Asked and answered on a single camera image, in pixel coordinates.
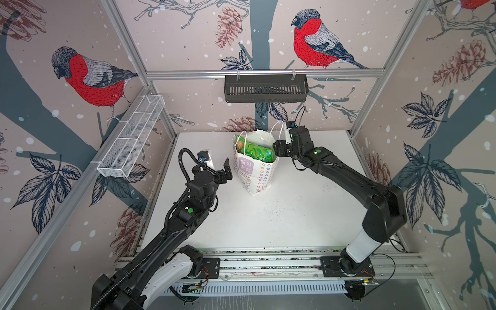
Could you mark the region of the printed white paper bag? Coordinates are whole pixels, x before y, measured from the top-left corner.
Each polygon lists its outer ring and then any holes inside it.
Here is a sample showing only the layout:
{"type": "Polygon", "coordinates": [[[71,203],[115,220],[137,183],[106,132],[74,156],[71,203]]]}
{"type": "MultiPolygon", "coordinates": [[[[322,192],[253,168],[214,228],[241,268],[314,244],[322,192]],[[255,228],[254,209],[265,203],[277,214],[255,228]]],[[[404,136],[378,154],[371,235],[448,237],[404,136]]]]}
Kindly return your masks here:
{"type": "Polygon", "coordinates": [[[273,134],[272,130],[256,130],[250,133],[242,131],[240,134],[234,135],[232,139],[235,171],[241,179],[244,189],[251,196],[264,192],[271,187],[272,180],[279,163],[279,157],[274,155],[275,161],[273,163],[264,163],[262,161],[254,160],[249,156],[237,153],[235,144],[240,138],[242,138],[246,142],[254,143],[255,145],[273,150],[273,144],[278,138],[284,137],[285,130],[283,121],[278,121],[276,124],[281,125],[279,132],[276,134],[273,134]]]}

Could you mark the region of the large green chip bag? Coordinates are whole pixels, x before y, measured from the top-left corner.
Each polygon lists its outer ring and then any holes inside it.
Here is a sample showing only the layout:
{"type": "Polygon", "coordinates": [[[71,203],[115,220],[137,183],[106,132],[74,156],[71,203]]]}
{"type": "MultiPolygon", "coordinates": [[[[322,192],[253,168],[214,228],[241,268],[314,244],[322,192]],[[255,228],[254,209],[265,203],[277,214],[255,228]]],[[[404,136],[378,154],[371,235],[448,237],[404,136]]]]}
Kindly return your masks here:
{"type": "Polygon", "coordinates": [[[246,142],[242,138],[236,142],[235,148],[237,153],[249,156],[254,160],[262,161],[264,163],[273,163],[275,161],[272,149],[246,142]]]}

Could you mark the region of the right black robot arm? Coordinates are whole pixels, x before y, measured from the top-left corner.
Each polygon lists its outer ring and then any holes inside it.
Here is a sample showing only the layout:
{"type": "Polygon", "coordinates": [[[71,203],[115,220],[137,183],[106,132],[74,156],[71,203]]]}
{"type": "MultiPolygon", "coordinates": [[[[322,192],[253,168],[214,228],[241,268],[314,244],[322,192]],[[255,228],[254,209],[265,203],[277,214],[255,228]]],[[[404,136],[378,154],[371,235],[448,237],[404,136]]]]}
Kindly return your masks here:
{"type": "Polygon", "coordinates": [[[371,254],[406,224],[406,204],[399,187],[377,183],[346,165],[330,150],[315,147],[305,126],[288,121],[285,140],[277,140],[273,147],[277,156],[290,157],[304,169],[335,182],[367,209],[362,230],[340,254],[341,273],[354,276],[362,271],[371,254]]]}

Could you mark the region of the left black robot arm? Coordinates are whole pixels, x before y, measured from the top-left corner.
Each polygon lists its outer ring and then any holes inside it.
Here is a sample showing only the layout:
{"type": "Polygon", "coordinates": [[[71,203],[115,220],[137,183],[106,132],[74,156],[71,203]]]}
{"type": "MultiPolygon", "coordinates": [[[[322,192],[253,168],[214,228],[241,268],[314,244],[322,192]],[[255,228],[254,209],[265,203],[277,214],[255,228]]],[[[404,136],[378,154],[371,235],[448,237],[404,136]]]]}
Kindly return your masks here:
{"type": "Polygon", "coordinates": [[[91,309],[147,309],[177,281],[201,275],[203,254],[183,242],[216,210],[218,187],[233,174],[228,160],[214,170],[186,148],[179,151],[178,163],[186,188],[167,212],[164,228],[125,267],[95,281],[91,309]]]}

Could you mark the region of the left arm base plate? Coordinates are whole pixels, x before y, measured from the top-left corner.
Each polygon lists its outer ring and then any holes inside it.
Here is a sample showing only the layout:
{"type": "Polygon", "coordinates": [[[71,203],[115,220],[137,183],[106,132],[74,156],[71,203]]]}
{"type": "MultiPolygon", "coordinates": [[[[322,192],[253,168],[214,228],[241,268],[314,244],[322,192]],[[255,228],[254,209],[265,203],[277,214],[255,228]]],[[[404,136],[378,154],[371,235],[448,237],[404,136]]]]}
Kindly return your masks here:
{"type": "Polygon", "coordinates": [[[192,269],[186,278],[189,279],[218,279],[220,273],[219,258],[202,258],[201,261],[195,260],[192,263],[192,269]]]}

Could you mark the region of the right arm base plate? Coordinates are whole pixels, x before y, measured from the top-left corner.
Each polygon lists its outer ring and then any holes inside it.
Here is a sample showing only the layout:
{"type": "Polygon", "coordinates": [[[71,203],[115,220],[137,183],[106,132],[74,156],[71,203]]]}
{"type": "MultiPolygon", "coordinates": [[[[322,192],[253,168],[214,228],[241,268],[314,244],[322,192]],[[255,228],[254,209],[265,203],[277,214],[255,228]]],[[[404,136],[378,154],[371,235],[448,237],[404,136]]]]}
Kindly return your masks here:
{"type": "Polygon", "coordinates": [[[320,257],[320,269],[323,271],[325,278],[338,277],[375,277],[375,271],[370,258],[366,258],[364,262],[356,264],[351,260],[351,268],[345,269],[341,264],[341,257],[329,256],[320,257]]]}

